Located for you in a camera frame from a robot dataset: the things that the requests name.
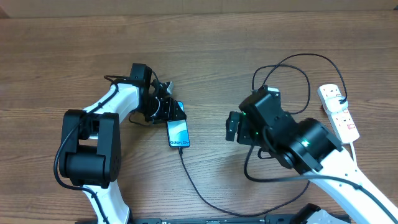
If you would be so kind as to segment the Samsung Galaxy smartphone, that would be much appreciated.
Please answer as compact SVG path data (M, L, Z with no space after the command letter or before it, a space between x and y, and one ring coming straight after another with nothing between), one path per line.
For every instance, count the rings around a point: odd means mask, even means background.
M167 134L170 147L190 146L186 114L181 101L172 102L170 119L167 121Z

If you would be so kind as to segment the white charger adapter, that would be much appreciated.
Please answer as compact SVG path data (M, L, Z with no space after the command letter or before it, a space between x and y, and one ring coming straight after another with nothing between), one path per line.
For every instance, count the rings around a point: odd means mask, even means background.
M343 96L334 96L325 99L323 106L327 114L335 114L339 111L344 111L347 109L348 100Z

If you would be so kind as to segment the white power strip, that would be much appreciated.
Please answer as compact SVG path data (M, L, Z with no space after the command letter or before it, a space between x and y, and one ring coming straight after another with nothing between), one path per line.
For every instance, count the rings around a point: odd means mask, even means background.
M342 96L338 86L335 84L322 85L318 88L317 93L320 97L322 106L325 99L334 96ZM353 143L359 138L358 129L356 128L348 108L335 114L327 114L327 116L336 134L336 137L342 142L342 144Z

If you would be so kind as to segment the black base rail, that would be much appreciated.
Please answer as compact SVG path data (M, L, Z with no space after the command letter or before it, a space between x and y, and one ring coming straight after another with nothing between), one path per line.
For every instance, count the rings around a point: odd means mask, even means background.
M266 215L264 217L241 218L186 218L186 219L160 219L141 218L135 219L134 224L289 224L293 214Z

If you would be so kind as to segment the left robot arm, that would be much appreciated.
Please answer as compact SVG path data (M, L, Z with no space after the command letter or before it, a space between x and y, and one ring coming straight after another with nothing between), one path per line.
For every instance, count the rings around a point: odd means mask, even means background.
M172 98L174 84L161 82L146 64L134 63L129 76L106 75L109 91L82 110L63 117L61 143L53 174L66 189L83 192L97 219L95 223L133 223L131 209L117 182L121 169L120 124L135 112L145 126L183 121L187 115Z

